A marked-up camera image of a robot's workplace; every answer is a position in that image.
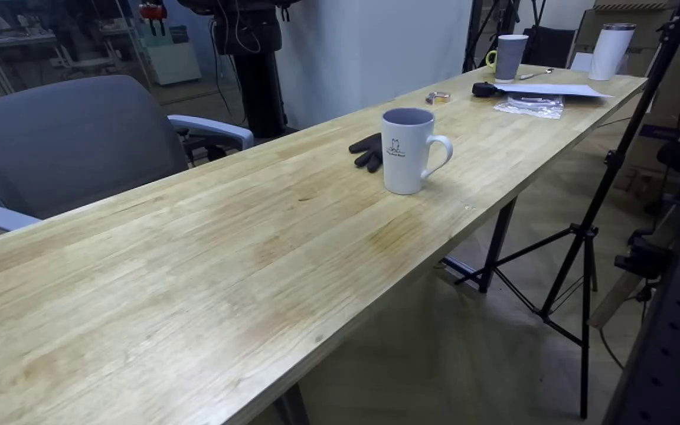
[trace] gray office chair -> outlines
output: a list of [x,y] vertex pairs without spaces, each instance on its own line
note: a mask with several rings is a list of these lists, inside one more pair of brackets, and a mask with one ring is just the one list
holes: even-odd
[[0,230],[141,187],[188,169],[177,132],[252,145],[251,130],[166,117],[127,76],[83,79],[0,97]]

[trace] cup on table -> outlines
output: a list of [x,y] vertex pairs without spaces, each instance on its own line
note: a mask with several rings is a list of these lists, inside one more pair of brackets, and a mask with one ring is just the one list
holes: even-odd
[[593,81],[610,81],[619,74],[625,49],[630,45],[636,26],[633,23],[607,23],[599,32],[590,79]]
[[[426,180],[454,159],[454,143],[434,132],[434,114],[426,110],[389,110],[383,117],[384,187],[391,193],[415,193]],[[445,147],[445,161],[429,166],[432,145]]]
[[499,49],[487,53],[487,66],[497,66],[497,81],[511,82],[519,74],[530,35],[499,35]]

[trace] mug handle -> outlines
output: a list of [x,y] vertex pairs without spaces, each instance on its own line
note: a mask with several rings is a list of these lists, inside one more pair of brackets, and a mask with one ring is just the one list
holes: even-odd
[[497,66],[499,63],[499,49],[488,49],[487,56],[484,56],[484,63],[487,66]]
[[440,169],[445,169],[445,166],[450,164],[450,159],[454,159],[454,143],[450,143],[450,137],[429,136],[429,137],[428,137],[428,147],[432,147],[432,145],[441,145],[441,147],[445,147],[445,161],[441,161],[437,169],[426,171],[426,173],[422,173],[422,180],[429,180],[429,176],[434,176]]

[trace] white wall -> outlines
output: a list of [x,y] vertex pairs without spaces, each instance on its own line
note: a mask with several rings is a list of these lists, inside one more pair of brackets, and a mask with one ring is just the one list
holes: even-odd
[[302,0],[282,23],[286,114],[306,127],[460,74],[472,0]]

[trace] wooden table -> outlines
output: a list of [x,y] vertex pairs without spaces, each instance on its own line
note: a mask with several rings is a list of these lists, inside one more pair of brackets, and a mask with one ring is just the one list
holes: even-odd
[[[599,82],[610,100],[541,120],[472,100],[476,81],[0,236],[0,422],[252,418],[642,86]],[[391,197],[347,147],[429,91],[454,94],[429,110],[455,156],[420,193]]]

